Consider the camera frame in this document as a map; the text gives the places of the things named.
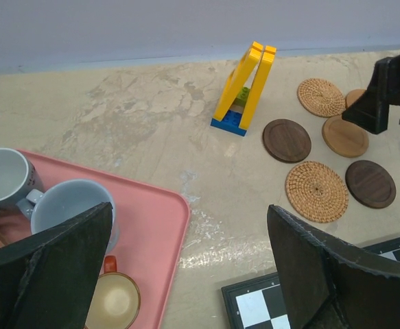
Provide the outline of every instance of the black robotic claw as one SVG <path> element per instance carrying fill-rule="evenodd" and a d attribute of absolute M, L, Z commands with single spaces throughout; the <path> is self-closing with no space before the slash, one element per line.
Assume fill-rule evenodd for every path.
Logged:
<path fill-rule="evenodd" d="M 375 63 L 366 92 L 343 112 L 342 118 L 379 134 L 387 130 L 390 105 L 400 106 L 400 55 Z"/>

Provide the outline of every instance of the yellow block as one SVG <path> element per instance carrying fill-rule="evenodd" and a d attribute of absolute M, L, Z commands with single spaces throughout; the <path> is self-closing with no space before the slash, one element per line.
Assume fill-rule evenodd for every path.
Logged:
<path fill-rule="evenodd" d="M 221 121 L 224 118 L 238 92 L 244 87 L 256 64 L 261 59 L 262 49 L 263 45 L 254 42 L 239 61 L 237 68 L 229 75 L 215 114 L 213 115 L 214 119 Z"/>
<path fill-rule="evenodd" d="M 276 55 L 276 48 L 271 46 L 266 46 L 263 51 L 261 62 L 256 71 L 255 78 L 253 80 L 252 86 L 250 88 L 250 93 L 248 94 L 247 103 L 242 112 L 241 122 L 239 127 L 244 130 L 248 130 L 250 123 L 252 121 L 253 115 L 255 114 L 259 98 L 261 98 L 261 93 L 263 87 L 266 84 L 268 74 L 270 73 L 271 66 L 274 62 L 274 57 Z"/>

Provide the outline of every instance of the wall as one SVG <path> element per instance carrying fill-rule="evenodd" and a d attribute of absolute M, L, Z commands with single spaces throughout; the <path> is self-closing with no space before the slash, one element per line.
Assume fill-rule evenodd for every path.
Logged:
<path fill-rule="evenodd" d="M 400 0 L 0 0 L 0 69 L 400 47 Z"/>

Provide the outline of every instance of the round coaster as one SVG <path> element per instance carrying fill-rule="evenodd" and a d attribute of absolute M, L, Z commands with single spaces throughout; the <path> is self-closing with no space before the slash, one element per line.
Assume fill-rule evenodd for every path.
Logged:
<path fill-rule="evenodd" d="M 341 115 L 326 120 L 322 135 L 330 149 L 347 158 L 362 156 L 369 147 L 366 130 L 343 120 Z"/>
<path fill-rule="evenodd" d="M 262 140 L 268 153 L 282 162 L 300 162 L 311 151 L 311 139 L 305 128 L 287 119 L 267 124 Z"/>
<path fill-rule="evenodd" d="M 333 117 L 346 109 L 342 92 L 325 79 L 306 79 L 297 88 L 297 97 L 304 108 L 319 117 Z"/>
<path fill-rule="evenodd" d="M 323 163 L 305 161 L 298 164 L 288 173 L 285 187 L 291 205 L 310 221 L 335 221 L 348 206 L 344 182 Z"/>
<path fill-rule="evenodd" d="M 360 160 L 346 170 L 346 185 L 356 200 L 370 208 L 385 208 L 397 196 L 392 176 L 379 164 Z"/>
<path fill-rule="evenodd" d="M 353 103 L 355 103 L 355 101 L 357 101 L 357 99 L 359 99 L 364 92 L 366 91 L 366 89 L 354 89 L 351 90 L 348 95 L 346 95 L 346 108 L 348 108 L 349 106 L 351 106 Z"/>

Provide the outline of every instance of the beige table surface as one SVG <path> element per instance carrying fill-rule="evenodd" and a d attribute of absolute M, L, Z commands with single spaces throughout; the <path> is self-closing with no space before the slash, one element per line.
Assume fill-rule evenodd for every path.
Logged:
<path fill-rule="evenodd" d="M 312 139 L 308 160 L 343 177 L 354 160 L 325 145 L 324 119 L 302 108 L 297 86 L 323 77 L 345 94 L 366 88 L 375 61 L 398 53 L 277 58 L 245 137 L 210 126 L 235 61 L 2 75 L 0 146 L 183 194 L 191 223 L 163 328 L 227 328 L 220 288 L 275 271 L 267 207 L 293 211 L 284 191 L 293 165 L 264 150 L 263 127 L 274 119 L 297 121 Z M 369 136 L 369 150 L 360 157 L 389 171 L 397 184 L 395 202 L 373 210 L 350 197 L 341 219 L 317 228 L 358 245 L 400 236 L 399 118 L 400 108 L 393 107 L 388 131 Z"/>

